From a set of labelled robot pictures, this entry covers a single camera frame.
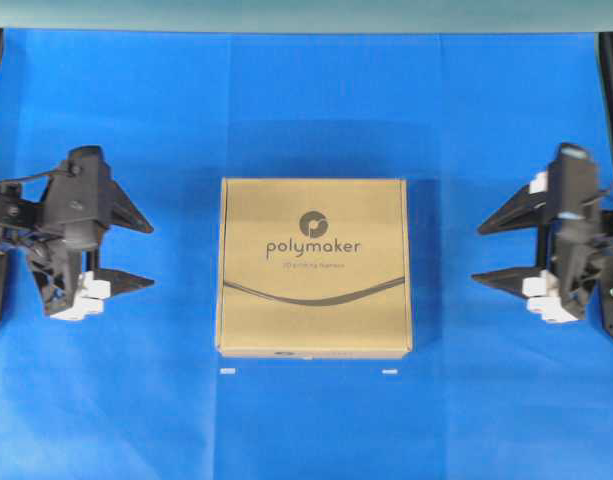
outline black cable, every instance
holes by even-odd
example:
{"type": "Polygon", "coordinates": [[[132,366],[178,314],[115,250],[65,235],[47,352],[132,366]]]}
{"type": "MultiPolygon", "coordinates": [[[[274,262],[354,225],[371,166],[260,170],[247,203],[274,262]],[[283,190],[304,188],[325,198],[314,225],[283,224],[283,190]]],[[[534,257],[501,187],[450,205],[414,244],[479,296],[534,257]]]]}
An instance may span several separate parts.
{"type": "Polygon", "coordinates": [[[68,177],[71,176],[69,172],[64,170],[48,170],[47,172],[37,173],[35,175],[29,175],[28,177],[19,177],[7,180],[0,180],[0,185],[8,185],[11,183],[26,183],[32,182],[33,180],[38,180],[43,177],[52,177],[53,175],[66,175],[68,177]]]}

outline blue cloth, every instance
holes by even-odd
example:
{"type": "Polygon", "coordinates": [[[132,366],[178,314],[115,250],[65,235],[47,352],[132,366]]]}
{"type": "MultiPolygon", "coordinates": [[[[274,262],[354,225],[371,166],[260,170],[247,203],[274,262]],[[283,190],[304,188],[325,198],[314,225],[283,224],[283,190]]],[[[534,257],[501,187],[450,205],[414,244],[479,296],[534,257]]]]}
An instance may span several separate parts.
{"type": "Polygon", "coordinates": [[[113,229],[102,263],[157,283],[48,320],[17,257],[0,479],[613,479],[613,344],[470,280],[532,262],[530,232],[475,228],[560,141],[611,181],[593,36],[11,30],[5,49],[0,177],[102,145],[156,228],[113,229]],[[220,358],[222,176],[407,178],[415,352],[220,358]]]}

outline polymaker logo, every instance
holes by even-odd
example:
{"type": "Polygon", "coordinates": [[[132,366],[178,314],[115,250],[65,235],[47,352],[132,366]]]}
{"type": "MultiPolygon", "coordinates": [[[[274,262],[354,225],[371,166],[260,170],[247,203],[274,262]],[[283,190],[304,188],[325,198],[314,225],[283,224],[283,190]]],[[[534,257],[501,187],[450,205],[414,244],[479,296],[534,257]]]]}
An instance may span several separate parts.
{"type": "Polygon", "coordinates": [[[299,229],[304,235],[310,238],[318,238],[328,230],[328,221],[321,213],[312,210],[306,212],[299,219],[299,229]]]}

